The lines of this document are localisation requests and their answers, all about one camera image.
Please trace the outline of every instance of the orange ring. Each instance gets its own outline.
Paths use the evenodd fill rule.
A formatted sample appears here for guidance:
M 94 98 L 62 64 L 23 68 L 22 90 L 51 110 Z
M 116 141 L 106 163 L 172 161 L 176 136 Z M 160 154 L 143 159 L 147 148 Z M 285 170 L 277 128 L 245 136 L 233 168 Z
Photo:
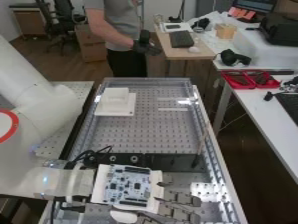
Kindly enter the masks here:
M 0 109 L 0 113 L 7 114 L 11 119 L 12 119 L 12 126 L 10 131 L 7 132 L 7 134 L 5 136 L 0 136 L 0 144 L 5 143 L 16 133 L 16 130 L 19 128 L 19 117 L 16 116 L 15 113 L 12 113 L 10 110 L 3 110 Z

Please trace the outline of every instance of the black pants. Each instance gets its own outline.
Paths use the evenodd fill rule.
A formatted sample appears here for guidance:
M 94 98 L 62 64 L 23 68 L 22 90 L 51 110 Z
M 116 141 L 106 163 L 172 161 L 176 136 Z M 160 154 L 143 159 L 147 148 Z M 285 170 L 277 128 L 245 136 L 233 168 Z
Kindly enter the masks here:
M 147 77 L 147 56 L 144 54 L 108 49 L 108 62 L 115 77 Z

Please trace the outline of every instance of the hand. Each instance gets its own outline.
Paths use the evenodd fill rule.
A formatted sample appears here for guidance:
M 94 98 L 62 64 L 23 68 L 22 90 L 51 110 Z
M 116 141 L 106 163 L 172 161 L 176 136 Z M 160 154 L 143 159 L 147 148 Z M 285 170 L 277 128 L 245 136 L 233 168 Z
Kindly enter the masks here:
M 161 49 L 155 47 L 151 43 L 142 44 L 138 40 L 134 42 L 134 51 L 142 54 L 150 54 L 152 56 L 157 56 L 161 53 Z

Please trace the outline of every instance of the monitor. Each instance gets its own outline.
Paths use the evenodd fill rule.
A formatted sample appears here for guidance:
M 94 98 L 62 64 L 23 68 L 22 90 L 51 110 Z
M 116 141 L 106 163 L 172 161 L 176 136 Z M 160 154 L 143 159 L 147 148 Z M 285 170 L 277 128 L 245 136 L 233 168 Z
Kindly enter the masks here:
M 256 11 L 260 14 L 271 13 L 277 5 L 277 0 L 235 0 L 233 6 Z

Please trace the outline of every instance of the white circuit board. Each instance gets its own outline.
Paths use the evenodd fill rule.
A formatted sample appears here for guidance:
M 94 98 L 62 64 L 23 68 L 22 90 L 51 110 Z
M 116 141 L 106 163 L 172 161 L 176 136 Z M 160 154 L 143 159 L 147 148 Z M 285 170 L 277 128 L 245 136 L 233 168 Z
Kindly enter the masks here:
M 111 165 L 104 202 L 147 207 L 151 198 L 151 169 Z

